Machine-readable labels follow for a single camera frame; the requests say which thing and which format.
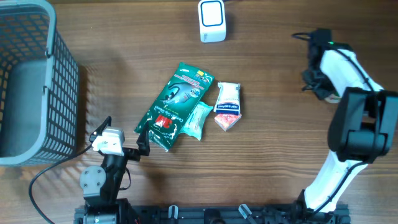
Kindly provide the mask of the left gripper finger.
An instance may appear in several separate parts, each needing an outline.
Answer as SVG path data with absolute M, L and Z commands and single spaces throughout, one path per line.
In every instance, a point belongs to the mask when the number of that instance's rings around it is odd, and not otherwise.
M 140 133 L 137 141 L 138 150 L 140 155 L 148 156 L 150 154 L 150 144 L 149 144 L 149 125 L 145 124 L 142 132 Z
M 89 137 L 89 140 L 95 140 L 97 136 L 101 136 L 103 131 L 108 127 L 111 126 L 111 117 L 108 116 L 103 123 L 98 126 L 91 134 Z

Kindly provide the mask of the green 3M glove package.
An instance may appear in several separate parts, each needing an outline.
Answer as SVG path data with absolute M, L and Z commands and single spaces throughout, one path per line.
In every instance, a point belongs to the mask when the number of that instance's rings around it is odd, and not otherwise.
M 134 132 L 147 133 L 150 141 L 169 151 L 214 79 L 207 71 L 181 62 Z

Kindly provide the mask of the teal tissue pack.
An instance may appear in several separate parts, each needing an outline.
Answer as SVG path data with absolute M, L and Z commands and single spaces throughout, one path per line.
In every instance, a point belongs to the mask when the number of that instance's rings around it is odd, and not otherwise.
M 187 118 L 187 122 L 182 126 L 180 134 L 187 134 L 200 141 L 205 120 L 212 110 L 212 106 L 208 106 L 204 102 L 200 101 Z

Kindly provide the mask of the small red white box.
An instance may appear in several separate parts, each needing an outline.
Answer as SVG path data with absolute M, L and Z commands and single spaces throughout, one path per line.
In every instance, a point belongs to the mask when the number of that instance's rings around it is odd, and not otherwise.
M 242 117 L 242 114 L 234 115 L 234 114 L 218 114 L 215 116 L 215 122 L 218 124 L 224 131 L 232 128 L 233 125 L 239 121 Z

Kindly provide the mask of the white blue plaster pack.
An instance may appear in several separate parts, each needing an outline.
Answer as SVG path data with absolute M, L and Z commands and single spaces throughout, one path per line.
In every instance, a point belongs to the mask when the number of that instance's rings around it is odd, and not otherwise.
M 218 88 L 220 92 L 213 111 L 216 114 L 239 115 L 241 113 L 239 94 L 241 84 L 218 82 Z

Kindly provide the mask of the green lid jar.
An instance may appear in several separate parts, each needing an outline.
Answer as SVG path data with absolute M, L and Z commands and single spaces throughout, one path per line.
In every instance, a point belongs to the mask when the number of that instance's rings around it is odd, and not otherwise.
M 341 97 L 337 93 L 332 93 L 332 94 L 328 95 L 326 98 L 324 98 L 324 100 L 327 103 L 337 104 L 340 102 Z

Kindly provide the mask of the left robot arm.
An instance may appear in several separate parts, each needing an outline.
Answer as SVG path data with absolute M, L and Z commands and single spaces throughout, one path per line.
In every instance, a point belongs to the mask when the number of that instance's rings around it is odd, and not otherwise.
M 89 166 L 80 175 L 84 206 L 77 208 L 74 223 L 140 223 L 128 199 L 118 198 L 118 193 L 127 190 L 121 187 L 124 174 L 128 174 L 127 163 L 139 162 L 148 156 L 149 125 L 146 123 L 136 143 L 138 148 L 124 147 L 124 131 L 111 126 L 111 117 L 95 129 L 89 138 L 93 150 L 103 156 L 99 166 Z

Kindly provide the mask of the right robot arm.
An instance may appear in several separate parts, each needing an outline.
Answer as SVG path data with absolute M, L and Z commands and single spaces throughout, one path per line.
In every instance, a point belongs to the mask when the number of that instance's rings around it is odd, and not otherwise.
M 297 32 L 292 37 L 308 44 L 302 89 L 338 104 L 328 128 L 327 158 L 292 207 L 294 221 L 309 222 L 334 215 L 352 180 L 389 152 L 397 124 L 397 92 L 376 83 L 349 44 L 333 41 L 330 29 Z

